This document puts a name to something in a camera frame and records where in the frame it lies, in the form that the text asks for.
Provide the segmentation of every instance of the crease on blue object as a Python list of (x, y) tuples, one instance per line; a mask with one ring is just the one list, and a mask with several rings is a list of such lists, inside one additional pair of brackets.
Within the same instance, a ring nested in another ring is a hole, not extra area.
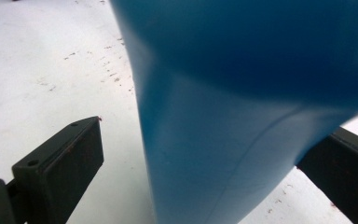
[(240, 159), (238, 160), (237, 164), (235, 165), (235, 168), (233, 170), (233, 172), (231, 173), (231, 176), (228, 178), (225, 187), (223, 188), (222, 192), (220, 193), (220, 195), (217, 197), (216, 199), (216, 203), (214, 204), (211, 212), (209, 213), (209, 215), (205, 218), (205, 221), (203, 222), (204, 224), (207, 224), (214, 212), (214, 210), (216, 209), (217, 205), (220, 203), (221, 199), (223, 198), (223, 195), (226, 193), (227, 190), (227, 186), (229, 184), (229, 182), (231, 181), (232, 177), (237, 173), (238, 168), (240, 167), (240, 165), (242, 164), (243, 160), (245, 159), (246, 155), (252, 150), (252, 148), (255, 146), (255, 144), (271, 129), (273, 129), (275, 126), (277, 126), (279, 123), (283, 122), (286, 119), (289, 119), (290, 117), (292, 117), (295, 114), (298, 114), (299, 112), (301, 112), (303, 109), (305, 108), (304, 105), (298, 106), (297, 108), (293, 109), (292, 111), (289, 111), (286, 114), (283, 114), (282, 116), (280, 116), (279, 118), (275, 119), (274, 121), (272, 121), (266, 128), (263, 129), (263, 131), (261, 131), (256, 137), (255, 139), (252, 141), (252, 143), (248, 146), (248, 148), (245, 150), (245, 152), (243, 153), (243, 155), (240, 157)]

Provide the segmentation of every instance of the blue plastic container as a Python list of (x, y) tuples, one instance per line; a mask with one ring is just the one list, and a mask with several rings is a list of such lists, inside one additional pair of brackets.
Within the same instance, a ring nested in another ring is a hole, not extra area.
[(112, 0), (158, 224), (235, 224), (358, 114), (358, 0)]

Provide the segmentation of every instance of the blue object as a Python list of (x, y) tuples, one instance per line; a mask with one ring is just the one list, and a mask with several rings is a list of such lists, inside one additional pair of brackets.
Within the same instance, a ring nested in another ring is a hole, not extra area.
[(235, 224), (358, 114), (358, 0), (112, 0), (158, 224)]

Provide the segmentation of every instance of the black object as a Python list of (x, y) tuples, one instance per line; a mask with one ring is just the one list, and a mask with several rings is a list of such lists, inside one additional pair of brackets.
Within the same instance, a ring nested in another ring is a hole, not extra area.
[(102, 164), (99, 118), (66, 126), (0, 180), (0, 223), (65, 223)]
[(297, 165), (353, 223), (358, 223), (358, 136), (342, 128)]

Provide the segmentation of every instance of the screw hole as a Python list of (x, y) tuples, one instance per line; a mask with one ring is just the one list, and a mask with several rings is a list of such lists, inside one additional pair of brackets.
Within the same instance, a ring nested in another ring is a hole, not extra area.
[(39, 160), (28, 161), (28, 166), (35, 166), (39, 163)]

